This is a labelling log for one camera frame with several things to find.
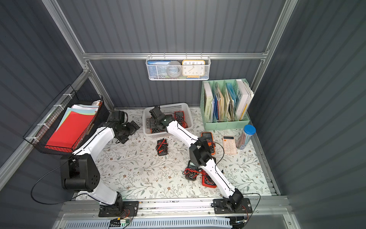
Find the red paper folder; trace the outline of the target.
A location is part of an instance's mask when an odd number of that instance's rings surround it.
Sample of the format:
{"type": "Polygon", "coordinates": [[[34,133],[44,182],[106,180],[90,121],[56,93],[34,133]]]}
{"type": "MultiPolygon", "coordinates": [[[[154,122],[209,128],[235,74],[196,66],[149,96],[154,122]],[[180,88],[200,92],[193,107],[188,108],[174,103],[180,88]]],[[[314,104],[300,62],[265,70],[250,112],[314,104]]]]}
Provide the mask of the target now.
{"type": "Polygon", "coordinates": [[[95,117],[94,110],[71,111],[48,140],[45,148],[71,153],[95,117]]]}

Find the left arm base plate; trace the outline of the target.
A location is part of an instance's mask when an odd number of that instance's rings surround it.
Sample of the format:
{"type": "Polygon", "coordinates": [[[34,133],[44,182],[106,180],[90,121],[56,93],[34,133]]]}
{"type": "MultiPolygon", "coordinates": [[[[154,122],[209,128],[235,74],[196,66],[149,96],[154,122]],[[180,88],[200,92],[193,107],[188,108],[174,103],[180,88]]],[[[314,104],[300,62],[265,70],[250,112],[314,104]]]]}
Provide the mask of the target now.
{"type": "Polygon", "coordinates": [[[134,217],[137,214],[139,201],[122,201],[113,205],[100,205],[98,217],[134,217]]]}

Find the blue box in wall basket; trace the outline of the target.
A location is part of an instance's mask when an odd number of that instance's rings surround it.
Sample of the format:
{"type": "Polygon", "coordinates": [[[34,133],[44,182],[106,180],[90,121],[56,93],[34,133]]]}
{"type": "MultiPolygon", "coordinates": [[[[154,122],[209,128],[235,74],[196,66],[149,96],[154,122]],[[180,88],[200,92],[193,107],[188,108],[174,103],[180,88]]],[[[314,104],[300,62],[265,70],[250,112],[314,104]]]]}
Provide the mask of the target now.
{"type": "Polygon", "coordinates": [[[166,78],[167,66],[171,61],[168,60],[148,60],[146,62],[146,67],[150,80],[158,80],[161,78],[166,78]]]}

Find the white plastic perforated basket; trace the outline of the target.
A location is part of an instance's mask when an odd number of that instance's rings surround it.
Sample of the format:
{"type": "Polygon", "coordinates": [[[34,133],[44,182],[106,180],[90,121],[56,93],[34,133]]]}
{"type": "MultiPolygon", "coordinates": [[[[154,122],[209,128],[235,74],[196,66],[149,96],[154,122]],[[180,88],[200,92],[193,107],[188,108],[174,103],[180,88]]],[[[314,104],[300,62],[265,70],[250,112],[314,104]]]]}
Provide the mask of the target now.
{"type": "MultiPolygon", "coordinates": [[[[146,136],[151,138],[163,138],[170,136],[167,132],[152,132],[153,122],[149,119],[152,117],[150,114],[150,110],[154,107],[145,108],[143,111],[143,132],[146,136]]],[[[184,112],[185,122],[187,123],[187,130],[190,131],[193,128],[193,118],[191,114],[191,110],[187,103],[176,103],[176,104],[169,104],[169,105],[161,105],[160,110],[162,113],[167,115],[174,115],[175,112],[184,112]]]]}

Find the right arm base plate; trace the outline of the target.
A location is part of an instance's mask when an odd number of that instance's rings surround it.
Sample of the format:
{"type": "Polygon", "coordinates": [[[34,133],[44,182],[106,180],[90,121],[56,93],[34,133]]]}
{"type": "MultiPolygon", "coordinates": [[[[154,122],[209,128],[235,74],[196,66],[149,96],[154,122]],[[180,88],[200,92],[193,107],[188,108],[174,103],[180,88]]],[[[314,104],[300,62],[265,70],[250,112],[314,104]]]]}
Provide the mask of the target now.
{"type": "Polygon", "coordinates": [[[243,198],[240,203],[230,203],[224,198],[213,200],[211,207],[214,208],[215,214],[249,214],[253,212],[250,199],[243,198]]]}

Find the grey tape roll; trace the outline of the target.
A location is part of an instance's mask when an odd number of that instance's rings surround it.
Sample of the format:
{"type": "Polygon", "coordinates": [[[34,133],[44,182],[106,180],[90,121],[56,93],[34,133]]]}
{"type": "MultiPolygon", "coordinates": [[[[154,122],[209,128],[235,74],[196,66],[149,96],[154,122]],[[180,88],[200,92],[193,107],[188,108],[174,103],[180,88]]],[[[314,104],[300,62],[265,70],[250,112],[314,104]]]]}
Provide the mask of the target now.
{"type": "Polygon", "coordinates": [[[181,63],[178,61],[170,61],[167,68],[166,68],[166,74],[170,78],[178,78],[182,74],[182,67],[181,63]]]}

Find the red multimeter with wound leads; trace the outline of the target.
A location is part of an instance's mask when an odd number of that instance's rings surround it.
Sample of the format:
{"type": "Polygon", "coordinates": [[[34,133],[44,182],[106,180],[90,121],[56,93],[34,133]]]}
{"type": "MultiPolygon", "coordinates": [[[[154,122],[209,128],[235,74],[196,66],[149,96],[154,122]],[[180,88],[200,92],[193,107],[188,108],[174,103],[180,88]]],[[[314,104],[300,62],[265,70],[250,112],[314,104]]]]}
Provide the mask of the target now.
{"type": "Polygon", "coordinates": [[[183,127],[188,128],[188,124],[185,121],[185,114],[184,111],[176,111],[174,112],[174,118],[175,120],[183,127]]]}

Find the white book in organizer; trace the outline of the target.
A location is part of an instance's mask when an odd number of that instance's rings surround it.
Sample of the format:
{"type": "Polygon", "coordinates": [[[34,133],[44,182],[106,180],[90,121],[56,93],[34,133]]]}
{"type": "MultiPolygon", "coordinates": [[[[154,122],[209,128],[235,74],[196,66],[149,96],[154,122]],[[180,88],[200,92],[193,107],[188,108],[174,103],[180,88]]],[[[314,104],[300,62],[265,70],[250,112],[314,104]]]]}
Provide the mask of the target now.
{"type": "Polygon", "coordinates": [[[235,115],[238,120],[243,120],[244,115],[254,97],[254,93],[249,84],[241,79],[237,79],[235,81],[234,91],[236,93],[235,115]]]}

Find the small black multimeter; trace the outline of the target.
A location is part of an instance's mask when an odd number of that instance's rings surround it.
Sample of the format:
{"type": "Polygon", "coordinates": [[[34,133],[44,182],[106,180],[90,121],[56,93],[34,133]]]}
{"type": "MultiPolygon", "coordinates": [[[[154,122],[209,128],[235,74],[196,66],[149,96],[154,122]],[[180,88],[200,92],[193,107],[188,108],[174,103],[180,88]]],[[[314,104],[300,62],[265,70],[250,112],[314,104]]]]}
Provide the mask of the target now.
{"type": "Polygon", "coordinates": [[[182,174],[185,176],[185,179],[196,181],[198,175],[200,174],[199,167],[189,160],[188,165],[182,174]]]}
{"type": "Polygon", "coordinates": [[[157,145],[155,147],[158,156],[165,156],[168,154],[168,143],[165,138],[157,141],[157,145]]]}

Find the small black multimeter front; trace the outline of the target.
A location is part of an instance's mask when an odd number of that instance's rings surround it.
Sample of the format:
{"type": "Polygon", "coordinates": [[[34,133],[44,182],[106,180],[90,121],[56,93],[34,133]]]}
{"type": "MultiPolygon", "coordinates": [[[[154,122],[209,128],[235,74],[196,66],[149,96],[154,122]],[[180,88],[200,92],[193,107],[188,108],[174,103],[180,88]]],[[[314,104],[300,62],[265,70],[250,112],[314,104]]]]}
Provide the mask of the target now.
{"type": "Polygon", "coordinates": [[[182,174],[185,176],[185,179],[196,181],[198,175],[200,174],[199,167],[189,160],[188,165],[182,174]]]}

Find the blue lid clear jar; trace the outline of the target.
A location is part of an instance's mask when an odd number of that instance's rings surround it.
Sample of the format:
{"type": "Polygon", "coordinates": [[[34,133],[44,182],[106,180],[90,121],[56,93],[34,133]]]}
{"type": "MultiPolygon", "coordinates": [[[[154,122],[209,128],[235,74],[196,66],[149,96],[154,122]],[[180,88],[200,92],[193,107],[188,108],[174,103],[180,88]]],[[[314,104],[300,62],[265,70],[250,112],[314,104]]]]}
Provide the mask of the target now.
{"type": "Polygon", "coordinates": [[[256,133],[256,128],[253,125],[246,125],[243,128],[243,133],[239,137],[236,147],[240,150],[243,150],[246,145],[249,143],[251,137],[256,133]]]}

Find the yellow white alarm clock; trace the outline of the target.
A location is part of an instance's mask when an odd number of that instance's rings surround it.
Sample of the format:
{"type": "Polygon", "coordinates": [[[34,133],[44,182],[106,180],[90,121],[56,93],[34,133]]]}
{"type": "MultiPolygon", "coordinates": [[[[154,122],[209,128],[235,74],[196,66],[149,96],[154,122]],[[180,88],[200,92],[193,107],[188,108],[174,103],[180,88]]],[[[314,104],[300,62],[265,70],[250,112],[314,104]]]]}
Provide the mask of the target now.
{"type": "Polygon", "coordinates": [[[183,60],[182,75],[187,78],[199,78],[205,76],[205,60],[183,60]]]}

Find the small black multimeter back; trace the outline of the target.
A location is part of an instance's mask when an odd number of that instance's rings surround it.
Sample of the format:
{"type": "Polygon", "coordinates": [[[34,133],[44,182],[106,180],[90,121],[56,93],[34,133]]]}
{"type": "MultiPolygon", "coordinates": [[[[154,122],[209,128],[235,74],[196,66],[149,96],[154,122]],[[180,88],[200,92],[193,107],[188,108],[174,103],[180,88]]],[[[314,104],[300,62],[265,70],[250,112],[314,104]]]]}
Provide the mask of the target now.
{"type": "Polygon", "coordinates": [[[168,154],[168,143],[165,138],[157,141],[157,145],[155,147],[158,156],[165,156],[168,154]]]}

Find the orange multimeter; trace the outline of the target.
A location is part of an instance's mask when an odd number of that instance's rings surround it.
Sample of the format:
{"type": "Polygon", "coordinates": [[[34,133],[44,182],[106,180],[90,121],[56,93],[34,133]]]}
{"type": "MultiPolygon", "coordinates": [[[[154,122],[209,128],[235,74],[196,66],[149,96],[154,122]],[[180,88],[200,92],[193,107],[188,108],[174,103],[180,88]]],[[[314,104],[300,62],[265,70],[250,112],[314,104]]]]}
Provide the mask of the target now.
{"type": "Polygon", "coordinates": [[[216,150],[215,150],[215,142],[213,140],[212,133],[211,132],[202,132],[201,137],[207,141],[208,146],[210,148],[211,155],[214,156],[216,154],[216,150]]]}
{"type": "Polygon", "coordinates": [[[163,132],[163,131],[164,131],[163,129],[161,129],[161,128],[156,124],[155,119],[150,118],[150,119],[149,119],[149,122],[150,122],[150,130],[151,130],[151,134],[154,134],[154,133],[161,133],[161,132],[163,132]]]}

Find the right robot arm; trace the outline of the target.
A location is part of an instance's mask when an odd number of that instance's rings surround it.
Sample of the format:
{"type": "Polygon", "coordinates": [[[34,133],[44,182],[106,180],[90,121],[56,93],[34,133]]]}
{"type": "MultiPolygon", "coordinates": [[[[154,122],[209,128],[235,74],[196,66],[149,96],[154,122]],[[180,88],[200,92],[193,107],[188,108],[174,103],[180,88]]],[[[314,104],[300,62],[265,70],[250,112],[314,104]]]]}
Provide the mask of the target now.
{"type": "Polygon", "coordinates": [[[242,208],[241,202],[244,199],[243,194],[232,185],[218,168],[212,157],[208,142],[202,138],[190,133],[183,128],[174,118],[165,115],[159,106],[155,106],[149,111],[154,119],[155,125],[165,130],[171,135],[176,136],[189,148],[191,162],[204,170],[219,188],[223,199],[226,201],[227,208],[234,212],[242,208]]]}

